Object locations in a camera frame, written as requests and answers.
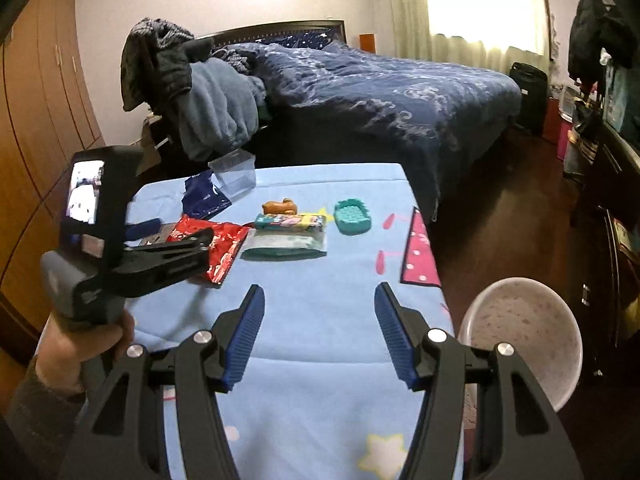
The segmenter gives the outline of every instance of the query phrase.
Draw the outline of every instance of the plastic storage box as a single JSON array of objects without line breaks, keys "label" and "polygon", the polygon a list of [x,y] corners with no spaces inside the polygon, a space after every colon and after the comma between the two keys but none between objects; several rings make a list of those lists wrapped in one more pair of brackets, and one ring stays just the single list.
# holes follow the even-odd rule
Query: plastic storage box
[{"label": "plastic storage box", "polygon": [[214,184],[233,202],[255,187],[255,155],[234,150],[209,163]]},{"label": "plastic storage box", "polygon": [[573,86],[564,85],[560,94],[560,114],[565,121],[571,123],[575,110],[575,98],[580,97],[580,91]]}]

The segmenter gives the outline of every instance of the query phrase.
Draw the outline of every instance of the hand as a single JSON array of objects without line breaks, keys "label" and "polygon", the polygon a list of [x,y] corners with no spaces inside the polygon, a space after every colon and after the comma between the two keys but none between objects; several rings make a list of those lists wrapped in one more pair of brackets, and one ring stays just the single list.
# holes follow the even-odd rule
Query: hand
[{"label": "hand", "polygon": [[80,365],[114,348],[120,358],[133,341],[135,322],[124,311],[117,324],[101,325],[81,332],[65,331],[55,314],[49,317],[40,340],[36,359],[36,376],[49,390],[63,397],[84,392]]}]

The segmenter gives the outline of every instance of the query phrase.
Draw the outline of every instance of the blue snack bag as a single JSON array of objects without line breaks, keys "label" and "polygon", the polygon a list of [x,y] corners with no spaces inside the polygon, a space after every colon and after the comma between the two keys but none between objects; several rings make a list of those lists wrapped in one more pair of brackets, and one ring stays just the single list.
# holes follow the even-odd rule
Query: blue snack bag
[{"label": "blue snack bag", "polygon": [[204,220],[217,215],[231,205],[231,201],[211,181],[211,170],[205,170],[184,181],[182,211],[185,215]]}]

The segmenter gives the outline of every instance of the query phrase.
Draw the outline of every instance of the pillow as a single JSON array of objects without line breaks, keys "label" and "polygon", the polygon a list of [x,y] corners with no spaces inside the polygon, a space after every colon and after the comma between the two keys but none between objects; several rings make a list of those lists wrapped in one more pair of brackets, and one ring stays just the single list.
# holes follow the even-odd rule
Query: pillow
[{"label": "pillow", "polygon": [[287,48],[312,48],[322,50],[333,41],[334,33],[335,31],[332,28],[321,28],[318,30],[308,30],[306,32],[295,32],[279,38],[262,38],[255,40],[255,43],[277,43]]}]

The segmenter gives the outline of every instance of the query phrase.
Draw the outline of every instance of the wardrobe door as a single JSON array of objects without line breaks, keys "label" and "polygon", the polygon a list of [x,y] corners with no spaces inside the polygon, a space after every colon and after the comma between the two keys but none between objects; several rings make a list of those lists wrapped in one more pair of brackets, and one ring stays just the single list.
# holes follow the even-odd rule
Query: wardrobe door
[{"label": "wardrobe door", "polygon": [[[0,45],[0,59],[4,49]],[[20,233],[38,207],[38,192],[29,176],[11,126],[0,63],[0,275]]]},{"label": "wardrobe door", "polygon": [[38,4],[30,0],[4,44],[4,81],[10,119],[33,181],[45,196],[66,169],[42,86],[38,55]]},{"label": "wardrobe door", "polygon": [[92,148],[104,148],[106,144],[104,143],[104,139],[102,136],[98,137],[94,140],[94,143],[91,145]]},{"label": "wardrobe door", "polygon": [[39,338],[40,332],[0,294],[0,347],[26,366],[33,357]]},{"label": "wardrobe door", "polygon": [[94,139],[97,139],[102,134],[100,132],[100,126],[98,126],[98,121],[95,118],[94,107],[91,104],[89,92],[86,88],[86,82],[84,81],[84,73],[82,72],[80,49],[78,46],[78,30],[76,29],[76,0],[66,0],[66,4],[70,10],[68,16],[68,28],[71,42],[71,62],[76,67],[76,81],[78,82],[78,90],[80,91],[80,98],[82,99],[82,106],[84,106],[86,118],[89,121],[89,126],[91,126]]},{"label": "wardrobe door", "polygon": [[38,9],[38,53],[47,107],[66,160],[82,151],[73,115],[66,100],[60,71],[60,53],[56,37],[56,0],[40,0]]},{"label": "wardrobe door", "polygon": [[71,169],[66,170],[58,183],[53,187],[51,193],[44,200],[47,210],[51,214],[53,221],[60,225],[60,220],[66,209],[66,197],[69,193],[69,183],[71,182]]},{"label": "wardrobe door", "polygon": [[71,48],[71,31],[69,21],[75,20],[72,16],[72,10],[68,5],[68,0],[56,0],[56,32],[58,38],[58,52],[60,54],[60,71],[62,72],[62,81],[65,86],[66,99],[71,108],[71,114],[76,124],[76,129],[82,140],[82,145],[88,148],[94,142],[94,134],[89,126],[86,118],[84,105],[80,97],[78,82],[76,81],[76,73],[78,65],[73,56]]},{"label": "wardrobe door", "polygon": [[5,415],[16,386],[24,377],[26,368],[18,364],[0,347],[0,414]]},{"label": "wardrobe door", "polygon": [[41,204],[20,238],[0,285],[9,303],[37,330],[42,330],[51,310],[42,286],[40,257],[57,246],[58,229]]}]

